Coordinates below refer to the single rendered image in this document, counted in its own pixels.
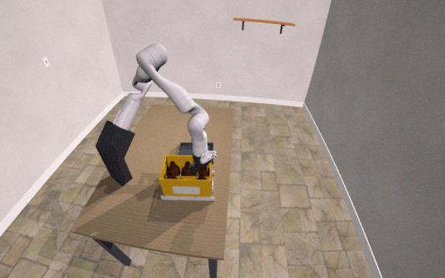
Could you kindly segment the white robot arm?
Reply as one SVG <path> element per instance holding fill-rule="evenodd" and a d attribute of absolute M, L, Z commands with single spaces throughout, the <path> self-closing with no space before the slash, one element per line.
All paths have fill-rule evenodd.
<path fill-rule="evenodd" d="M 187 125 L 189 134 L 192 137 L 192 153 L 194 156 L 200 157 L 200 163 L 204 164 L 217 155 L 216 151 L 208 151 L 207 133 L 203 131 L 202 134 L 202 130 L 209 121 L 208 114 L 193 101 L 183 87 L 163 78 L 157 73 L 167 60 L 168 54 L 165 47 L 158 43 L 152 44 L 136 54 L 136 61 L 139 65 L 132 81 L 132 86 L 140 90 L 141 93 L 129 93 L 127 95 L 113 124 L 129 130 L 153 80 L 167 94 L 181 113 L 194 114 L 188 120 Z"/>

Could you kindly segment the yellow bottle crate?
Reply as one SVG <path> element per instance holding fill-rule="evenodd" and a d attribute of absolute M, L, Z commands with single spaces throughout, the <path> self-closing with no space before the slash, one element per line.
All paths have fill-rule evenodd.
<path fill-rule="evenodd" d="M 176 176 L 177 180 L 166 179 L 168 175 L 168 168 L 170 162 L 174 161 L 180 168 L 180 176 Z M 186 161 L 190 164 L 193 163 L 192 156 L 175 156 L 173 155 L 165 164 L 161 173 L 161 188 L 164 195 L 169 196 L 199 196 L 199 197 L 211 197 L 212 191 L 212 160 L 208 163 L 210 169 L 209 176 L 204 176 L 207 180 L 197 180 L 196 176 L 183 176 L 183 168 Z M 165 171 L 165 173 L 164 173 Z M 164 176 L 163 176 L 164 174 Z M 164 179 L 163 179 L 164 177 Z"/>

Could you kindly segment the brown bottle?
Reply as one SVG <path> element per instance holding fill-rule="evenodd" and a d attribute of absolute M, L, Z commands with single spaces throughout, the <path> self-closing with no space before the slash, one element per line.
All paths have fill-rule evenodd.
<path fill-rule="evenodd" d="M 198 171 L 198 173 L 199 174 L 204 174 L 204 176 L 209 176 L 210 175 L 210 169 L 208 168 L 208 170 L 206 171 L 204 168 L 203 168 L 203 165 L 201 165 L 200 166 L 200 169 L 199 169 L 199 171 Z"/>
<path fill-rule="evenodd" d="M 204 174 L 199 174 L 199 177 L 197 178 L 197 180 L 207 180 L 206 177 L 204 177 Z"/>
<path fill-rule="evenodd" d="M 183 168 L 183 176 L 195 176 L 189 169 L 189 161 L 186 161 Z"/>
<path fill-rule="evenodd" d="M 173 173 L 174 176 L 180 176 L 180 168 L 175 164 L 174 161 L 170 162 L 170 167 L 168 168 L 168 173 Z"/>
<path fill-rule="evenodd" d="M 177 180 L 177 177 L 175 177 L 171 172 L 168 173 L 167 177 L 168 177 L 168 178 L 166 178 L 166 179 L 174 179 L 174 180 Z"/>

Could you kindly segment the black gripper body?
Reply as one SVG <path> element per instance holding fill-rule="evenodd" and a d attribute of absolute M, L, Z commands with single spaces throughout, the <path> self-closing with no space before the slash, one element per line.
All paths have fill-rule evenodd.
<path fill-rule="evenodd" d="M 200 162 L 199 159 L 200 159 L 200 157 L 197 157 L 197 156 L 194 156 L 194 155 L 193 155 L 193 158 L 194 158 L 193 163 L 195 162 L 194 164 L 195 164 L 196 166 L 199 166 L 199 162 Z"/>

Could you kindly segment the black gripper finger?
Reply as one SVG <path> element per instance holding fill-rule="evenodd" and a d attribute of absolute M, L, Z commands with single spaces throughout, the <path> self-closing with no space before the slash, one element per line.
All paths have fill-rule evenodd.
<path fill-rule="evenodd" d="M 194 162 L 195 163 L 195 162 Z M 202 165 L 200 162 L 199 162 L 199 166 L 196 166 L 194 163 L 192 163 L 192 164 L 189 164 L 189 169 L 190 169 L 190 171 L 196 176 L 196 177 L 199 177 L 199 173 L 198 173 L 198 171 L 199 171 L 199 169 L 200 169 L 200 166 Z M 196 170 L 196 169 L 197 170 Z"/>
<path fill-rule="evenodd" d="M 205 169 L 205 170 L 208 170 L 208 163 L 211 163 L 211 160 L 210 161 L 208 161 L 208 162 L 206 162 L 205 164 L 203 164 L 203 168 Z"/>

